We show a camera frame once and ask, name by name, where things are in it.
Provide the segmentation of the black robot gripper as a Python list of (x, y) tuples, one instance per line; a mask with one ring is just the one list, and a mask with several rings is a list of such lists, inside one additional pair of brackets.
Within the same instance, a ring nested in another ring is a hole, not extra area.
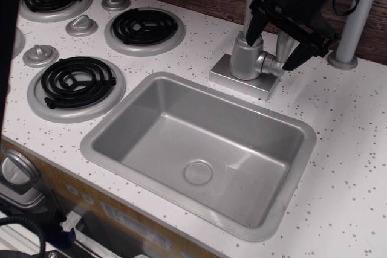
[(321, 9), (327, 1), (253, 0), (249, 7), (253, 17), (246, 34), (247, 44), (252, 47), (271, 23), (299, 42), (283, 70), (293, 71), (313, 56), (325, 56), (340, 40), (339, 33), (322, 16)]

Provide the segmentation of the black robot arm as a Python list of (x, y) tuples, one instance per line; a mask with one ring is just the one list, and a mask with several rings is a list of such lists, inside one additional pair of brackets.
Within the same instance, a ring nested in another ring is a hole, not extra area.
[[(271, 23), (299, 43), (284, 63), (286, 71), (298, 68), (312, 57), (325, 56), (341, 40), (340, 34), (321, 13), (327, 1), (253, 0), (249, 6), (252, 20), (246, 34), (248, 45), (253, 45), (267, 24)], [(356, 11), (359, 2), (355, 0), (353, 8), (335, 13), (350, 15)]]

